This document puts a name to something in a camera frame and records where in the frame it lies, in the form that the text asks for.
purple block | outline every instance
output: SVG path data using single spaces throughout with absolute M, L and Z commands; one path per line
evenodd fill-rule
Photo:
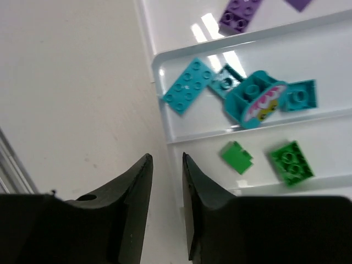
M 245 32 L 261 2 L 262 0 L 231 0 L 219 21 L 221 30 L 235 34 Z
M 291 6 L 293 6 L 295 9 L 297 9 L 299 12 L 302 12 L 303 9 L 305 9 L 306 6 L 311 2 L 312 0 L 286 0 Z

square green brick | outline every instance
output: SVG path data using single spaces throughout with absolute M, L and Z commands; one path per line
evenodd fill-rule
M 314 176 L 297 141 L 271 152 L 270 156 L 287 186 L 294 186 Z
M 221 150 L 220 156 L 241 175 L 253 165 L 252 156 L 237 141 L 229 142 Z

pink frosting print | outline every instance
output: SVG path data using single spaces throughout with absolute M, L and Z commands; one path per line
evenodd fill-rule
M 269 91 L 264 93 L 248 110 L 245 122 L 248 122 L 251 118 L 256 117 L 260 110 L 267 109 L 270 102 L 280 97 L 283 91 L 287 88 L 286 85 L 277 85 L 272 87 Z

lego brick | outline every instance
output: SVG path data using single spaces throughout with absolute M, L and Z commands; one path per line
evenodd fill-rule
M 285 0 L 291 6 L 293 6 L 297 11 L 302 12 L 312 0 Z
M 252 156 L 237 141 L 229 142 L 221 151 L 221 157 L 239 174 L 243 174 L 253 163 Z
M 294 186 L 314 176 L 297 141 L 271 152 L 270 156 L 287 186 Z
M 226 64 L 209 84 L 209 88 L 221 98 L 225 98 L 226 94 L 243 80 L 241 75 Z
M 265 71 L 254 72 L 236 89 L 228 92 L 224 108 L 242 127 L 256 128 L 286 102 L 287 83 L 270 77 Z
M 230 0 L 219 25 L 231 33 L 245 32 L 262 0 Z
M 163 100 L 178 114 L 183 114 L 215 77 L 215 73 L 195 58 L 175 81 Z
M 317 107 L 315 80 L 300 81 L 288 85 L 285 112 L 302 111 Z

green brick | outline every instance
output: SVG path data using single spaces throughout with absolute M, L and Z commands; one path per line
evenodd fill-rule
M 287 186 L 294 186 L 314 176 L 297 141 L 271 152 L 270 156 Z
M 220 152 L 221 157 L 239 174 L 253 165 L 252 156 L 237 141 L 229 142 Z

